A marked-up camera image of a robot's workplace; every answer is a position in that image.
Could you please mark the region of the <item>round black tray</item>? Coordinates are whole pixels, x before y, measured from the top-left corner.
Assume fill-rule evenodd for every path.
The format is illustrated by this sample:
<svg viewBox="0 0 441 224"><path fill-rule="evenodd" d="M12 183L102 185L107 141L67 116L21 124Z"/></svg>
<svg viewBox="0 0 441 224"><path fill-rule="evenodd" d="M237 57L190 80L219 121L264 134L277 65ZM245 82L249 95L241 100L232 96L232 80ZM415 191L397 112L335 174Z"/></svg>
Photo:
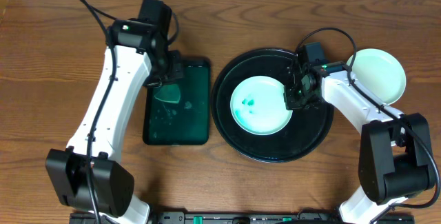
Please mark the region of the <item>round black tray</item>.
<svg viewBox="0 0 441 224"><path fill-rule="evenodd" d="M268 76L286 84L294 58L292 51L261 48L236 57L220 72L212 90L212 116L221 136L237 152L261 162L285 163L307 155L325 139L334 117L334 107L328 103L295 110L288 124L270 135L251 134L233 118L229 102L239 83Z"/></svg>

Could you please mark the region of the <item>green wavy sponge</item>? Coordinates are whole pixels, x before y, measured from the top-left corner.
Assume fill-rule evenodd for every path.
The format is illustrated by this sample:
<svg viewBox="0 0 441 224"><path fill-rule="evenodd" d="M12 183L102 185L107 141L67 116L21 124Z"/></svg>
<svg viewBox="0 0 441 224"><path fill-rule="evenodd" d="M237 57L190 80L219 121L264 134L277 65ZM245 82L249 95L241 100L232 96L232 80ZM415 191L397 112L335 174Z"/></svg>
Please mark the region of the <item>green wavy sponge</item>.
<svg viewBox="0 0 441 224"><path fill-rule="evenodd" d="M181 100L181 89L177 84L164 85L154 94L154 98L164 103L177 104Z"/></svg>

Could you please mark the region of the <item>rectangular green tray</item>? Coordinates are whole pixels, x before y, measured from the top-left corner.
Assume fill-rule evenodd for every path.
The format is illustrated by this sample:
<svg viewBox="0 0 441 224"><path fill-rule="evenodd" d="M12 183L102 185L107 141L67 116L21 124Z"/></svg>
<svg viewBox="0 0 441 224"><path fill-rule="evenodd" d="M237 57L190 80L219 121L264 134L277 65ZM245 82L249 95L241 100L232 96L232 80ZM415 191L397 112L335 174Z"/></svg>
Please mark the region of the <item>rectangular green tray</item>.
<svg viewBox="0 0 441 224"><path fill-rule="evenodd" d="M183 78L173 84L181 89L177 104L154 98L157 88L147 90L143 142L147 145L203 145L209 138L211 65L206 57L187 57Z"/></svg>

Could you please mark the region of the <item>pale green plate bottom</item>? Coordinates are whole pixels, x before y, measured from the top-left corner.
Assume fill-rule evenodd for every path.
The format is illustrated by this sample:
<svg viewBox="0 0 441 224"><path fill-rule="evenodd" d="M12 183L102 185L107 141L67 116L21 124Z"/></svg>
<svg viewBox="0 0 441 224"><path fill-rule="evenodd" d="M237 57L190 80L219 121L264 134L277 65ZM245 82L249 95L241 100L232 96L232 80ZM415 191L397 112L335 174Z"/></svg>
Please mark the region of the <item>pale green plate bottom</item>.
<svg viewBox="0 0 441 224"><path fill-rule="evenodd" d="M356 85L391 105L403 94L407 79L400 62L391 54L376 48L359 50L352 66Z"/></svg>

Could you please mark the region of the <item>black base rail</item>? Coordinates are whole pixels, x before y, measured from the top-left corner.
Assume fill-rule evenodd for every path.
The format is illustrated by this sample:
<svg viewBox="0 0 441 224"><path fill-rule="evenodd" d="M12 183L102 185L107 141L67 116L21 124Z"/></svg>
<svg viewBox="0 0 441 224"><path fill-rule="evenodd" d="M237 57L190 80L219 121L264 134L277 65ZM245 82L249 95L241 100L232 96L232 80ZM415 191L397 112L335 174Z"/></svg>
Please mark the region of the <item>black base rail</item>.
<svg viewBox="0 0 441 224"><path fill-rule="evenodd" d="M69 224L95 223L93 214L73 213ZM185 214L183 212L161 212L149 217L147 224L271 224L271 223L343 223L336 214L300 212L294 215L259 214ZM412 215L387 215L380 224L414 224Z"/></svg>

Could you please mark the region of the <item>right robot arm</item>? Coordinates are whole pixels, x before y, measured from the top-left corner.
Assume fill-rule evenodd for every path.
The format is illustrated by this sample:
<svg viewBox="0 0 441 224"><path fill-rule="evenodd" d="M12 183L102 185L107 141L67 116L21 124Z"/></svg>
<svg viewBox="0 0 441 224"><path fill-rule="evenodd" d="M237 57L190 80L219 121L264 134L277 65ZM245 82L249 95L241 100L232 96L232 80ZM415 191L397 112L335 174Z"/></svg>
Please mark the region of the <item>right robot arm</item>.
<svg viewBox="0 0 441 224"><path fill-rule="evenodd" d="M284 98L288 110L332 105L360 133L360 187L338 208L343 222L377 223L397 207L423 209L438 200L440 171L427 120L382 102L347 64L292 64Z"/></svg>

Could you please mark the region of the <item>pale green plate top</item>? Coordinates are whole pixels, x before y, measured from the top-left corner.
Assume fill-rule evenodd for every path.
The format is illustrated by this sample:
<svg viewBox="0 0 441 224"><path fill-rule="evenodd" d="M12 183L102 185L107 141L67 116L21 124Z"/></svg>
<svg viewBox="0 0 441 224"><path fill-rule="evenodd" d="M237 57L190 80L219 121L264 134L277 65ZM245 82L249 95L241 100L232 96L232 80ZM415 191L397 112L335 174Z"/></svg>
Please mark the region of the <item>pale green plate top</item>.
<svg viewBox="0 0 441 224"><path fill-rule="evenodd" d="M284 85L271 77L254 76L240 82L229 102L235 122L245 131L267 136L282 130L293 112L285 106Z"/></svg>

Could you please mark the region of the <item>pale green plate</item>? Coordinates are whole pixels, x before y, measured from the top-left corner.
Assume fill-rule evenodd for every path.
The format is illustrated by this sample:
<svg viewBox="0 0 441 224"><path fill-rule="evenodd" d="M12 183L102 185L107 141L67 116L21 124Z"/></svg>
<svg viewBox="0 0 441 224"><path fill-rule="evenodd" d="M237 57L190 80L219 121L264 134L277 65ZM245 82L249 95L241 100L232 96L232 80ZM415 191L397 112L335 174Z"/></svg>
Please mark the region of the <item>pale green plate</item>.
<svg viewBox="0 0 441 224"><path fill-rule="evenodd" d="M245 131L267 136L282 130L293 112L285 106L284 85L271 77L254 76L240 82L229 102L235 122Z"/></svg>
<svg viewBox="0 0 441 224"><path fill-rule="evenodd" d="M391 105L403 94L407 79L400 62L391 54L376 48L359 50L352 66L356 85Z"/></svg>

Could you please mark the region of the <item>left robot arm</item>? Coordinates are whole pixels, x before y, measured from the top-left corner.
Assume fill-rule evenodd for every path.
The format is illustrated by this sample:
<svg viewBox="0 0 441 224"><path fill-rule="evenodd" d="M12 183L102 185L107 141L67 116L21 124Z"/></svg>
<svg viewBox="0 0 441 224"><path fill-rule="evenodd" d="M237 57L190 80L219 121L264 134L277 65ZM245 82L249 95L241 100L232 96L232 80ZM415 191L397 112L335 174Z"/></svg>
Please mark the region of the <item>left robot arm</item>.
<svg viewBox="0 0 441 224"><path fill-rule="evenodd" d="M134 177L121 166L125 131L143 85L181 76L169 51L170 23L116 20L108 29L103 70L88 110L64 150L51 149L45 168L61 204L113 223L146 223L147 203L134 195Z"/></svg>

